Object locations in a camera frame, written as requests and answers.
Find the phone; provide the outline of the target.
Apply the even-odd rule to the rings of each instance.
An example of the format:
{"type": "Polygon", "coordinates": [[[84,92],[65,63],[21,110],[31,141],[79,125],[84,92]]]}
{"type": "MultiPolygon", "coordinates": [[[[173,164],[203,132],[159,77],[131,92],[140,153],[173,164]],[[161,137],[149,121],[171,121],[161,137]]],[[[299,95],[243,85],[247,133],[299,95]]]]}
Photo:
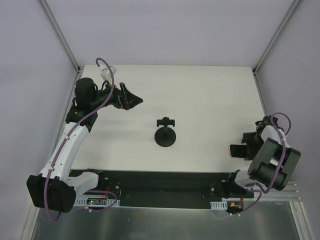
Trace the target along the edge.
{"type": "Polygon", "coordinates": [[[229,146],[229,155],[231,158],[245,159],[247,157],[247,146],[231,144],[229,146]]]}

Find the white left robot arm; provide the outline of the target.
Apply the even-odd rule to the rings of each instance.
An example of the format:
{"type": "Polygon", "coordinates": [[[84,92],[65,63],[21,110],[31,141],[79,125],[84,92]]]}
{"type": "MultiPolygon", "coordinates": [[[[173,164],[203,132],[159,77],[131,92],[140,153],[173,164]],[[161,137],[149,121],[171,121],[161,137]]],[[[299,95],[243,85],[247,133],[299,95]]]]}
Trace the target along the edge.
{"type": "Polygon", "coordinates": [[[131,93],[123,82],[119,87],[107,80],[103,84],[99,89],[88,77],[75,83],[75,97],[58,145],[40,173],[30,175],[26,182],[35,207],[68,213],[77,197],[88,191],[96,195],[105,191],[106,183],[99,178],[97,171],[85,171],[69,179],[73,162],[98,118],[99,109],[114,106],[128,111],[141,104],[143,99],[131,93]]]}

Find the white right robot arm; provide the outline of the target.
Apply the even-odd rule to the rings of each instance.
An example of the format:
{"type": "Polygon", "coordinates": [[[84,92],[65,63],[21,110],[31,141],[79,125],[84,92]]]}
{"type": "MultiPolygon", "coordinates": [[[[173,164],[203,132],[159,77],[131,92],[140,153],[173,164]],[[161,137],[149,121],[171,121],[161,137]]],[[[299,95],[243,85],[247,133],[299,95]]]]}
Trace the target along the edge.
{"type": "Polygon", "coordinates": [[[216,188],[223,198],[244,196],[250,187],[257,186],[267,194],[270,190],[281,191],[288,184],[301,152],[287,142],[289,130],[278,125],[279,113],[264,116],[256,121],[254,132],[244,132],[240,144],[229,146],[231,158],[249,161],[247,170],[229,174],[226,182],[216,188]]]}

